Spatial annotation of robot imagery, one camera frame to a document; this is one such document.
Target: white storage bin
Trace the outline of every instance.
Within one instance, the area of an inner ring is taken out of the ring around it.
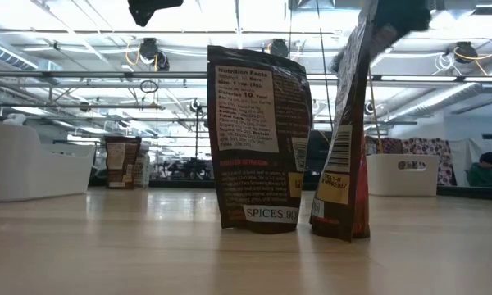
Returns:
[[[399,169],[400,162],[423,162],[424,169]],[[435,197],[439,156],[379,154],[367,156],[368,190],[376,196]]]
[[[42,145],[34,129],[0,124],[0,202],[85,193],[93,157],[94,146]]]

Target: nutrition facts label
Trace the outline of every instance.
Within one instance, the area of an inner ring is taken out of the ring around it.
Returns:
[[[219,150],[278,152],[272,73],[216,66]]]

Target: red spice bag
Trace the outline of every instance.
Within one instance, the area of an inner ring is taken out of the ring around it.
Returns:
[[[314,234],[351,241],[370,236],[363,108],[370,61],[411,30],[426,30],[430,12],[424,0],[369,0],[334,70],[339,83],[334,130],[313,199]]]
[[[251,50],[209,46],[207,100],[222,228],[295,230],[312,127],[304,67]]]

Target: wooden table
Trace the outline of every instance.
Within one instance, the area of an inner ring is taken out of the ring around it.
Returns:
[[[202,189],[0,204],[1,294],[492,294],[492,202],[371,197],[369,240],[221,230]]]

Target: ceiling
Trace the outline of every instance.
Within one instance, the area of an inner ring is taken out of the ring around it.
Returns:
[[[492,14],[474,13],[476,5],[447,11],[433,11],[430,29],[413,33],[398,41],[387,53],[372,63],[373,75],[482,75],[476,63],[466,65],[453,63],[453,58],[443,54],[453,50],[458,41],[468,41],[480,57],[492,54]],[[274,38],[286,40],[290,57],[306,67],[309,75],[326,72],[323,62],[330,62],[346,44],[348,36],[358,21],[360,1],[348,1],[343,9],[288,10],[288,0],[184,0],[181,7],[157,11],[145,28],[137,26],[128,11],[126,0],[0,0],[0,46],[23,57],[35,65],[51,61],[63,71],[153,71],[149,65],[139,61],[136,55],[138,44],[143,38],[156,38],[157,45],[168,57],[170,72],[204,72],[207,67],[206,47],[208,44],[229,48],[247,48],[261,51]],[[492,56],[479,61],[486,69],[492,68]],[[16,70],[0,61],[0,70]],[[48,102],[49,89],[44,87],[26,88],[25,85],[38,83],[36,79],[5,79],[16,90],[32,93],[34,98],[14,98],[3,94],[0,102],[41,103]],[[132,82],[117,79],[63,78],[62,83],[87,84],[88,82],[138,85],[142,80]],[[131,118],[194,118],[189,104],[196,98],[206,102],[204,79],[159,79],[161,85],[156,93],[146,94],[139,87],[128,88],[55,88],[53,98],[59,103],[76,104],[91,102],[105,105],[132,105],[152,102],[163,105],[163,111],[146,109],[95,109],[83,112],[77,109],[45,111],[60,117],[109,117]],[[317,120],[328,120],[328,94],[335,97],[335,80],[329,83],[328,92],[324,83],[312,85],[314,115]],[[374,95],[378,114],[389,114],[402,103],[422,98],[428,90],[451,89],[455,85],[428,87],[426,83],[393,84],[376,83]],[[91,125],[92,122],[66,120],[73,126]],[[194,124],[181,126],[172,123],[142,123],[151,126],[155,134],[167,136],[192,136]],[[94,127],[109,132],[111,123],[95,121]],[[199,129],[206,131],[201,124]]]

